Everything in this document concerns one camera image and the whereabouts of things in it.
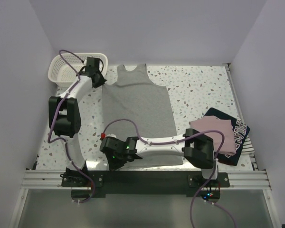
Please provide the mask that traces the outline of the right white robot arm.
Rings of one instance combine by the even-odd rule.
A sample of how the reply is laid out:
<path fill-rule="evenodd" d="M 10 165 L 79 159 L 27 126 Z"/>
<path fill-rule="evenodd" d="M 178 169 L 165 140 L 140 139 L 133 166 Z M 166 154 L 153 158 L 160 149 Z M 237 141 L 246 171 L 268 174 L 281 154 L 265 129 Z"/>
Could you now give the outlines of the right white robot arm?
<path fill-rule="evenodd" d="M 113 136 L 106 136 L 101 142 L 100 151 L 106 155 L 111 171 L 134 160 L 179 156 L 201 169 L 202 181 L 206 186 L 212 187 L 219 181 L 213 139 L 192 128 L 186 129 L 185 134 L 166 138 L 136 136 L 121 141 Z"/>

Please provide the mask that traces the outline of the grey tank top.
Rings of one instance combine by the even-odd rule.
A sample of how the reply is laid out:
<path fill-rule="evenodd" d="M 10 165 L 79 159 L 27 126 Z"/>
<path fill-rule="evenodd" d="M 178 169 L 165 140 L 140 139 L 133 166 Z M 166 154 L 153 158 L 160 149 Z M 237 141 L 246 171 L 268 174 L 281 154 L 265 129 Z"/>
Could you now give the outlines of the grey tank top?
<path fill-rule="evenodd" d="M 177 135 L 168 90 L 149 78 L 146 64 L 132 71 L 119 65 L 117 81 L 102 87 L 102 108 L 106 134 L 119 140 Z"/>

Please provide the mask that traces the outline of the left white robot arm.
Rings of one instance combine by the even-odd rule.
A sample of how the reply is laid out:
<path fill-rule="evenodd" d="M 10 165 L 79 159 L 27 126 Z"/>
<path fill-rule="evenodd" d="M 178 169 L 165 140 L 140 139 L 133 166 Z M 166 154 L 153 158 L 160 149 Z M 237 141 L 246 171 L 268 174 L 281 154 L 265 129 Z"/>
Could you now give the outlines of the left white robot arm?
<path fill-rule="evenodd" d="M 86 161 L 79 145 L 81 116 L 79 102 L 92 88 L 105 84 L 108 67 L 107 56 L 101 53 L 72 53 L 61 50 L 50 65 L 49 74 L 54 72 L 57 62 L 62 60 L 75 72 L 74 82 L 59 96 L 48 101 L 49 133 L 47 142 L 61 140 L 65 147 L 66 168 L 75 171 L 72 181 L 77 186 L 85 186 L 89 181 Z"/>

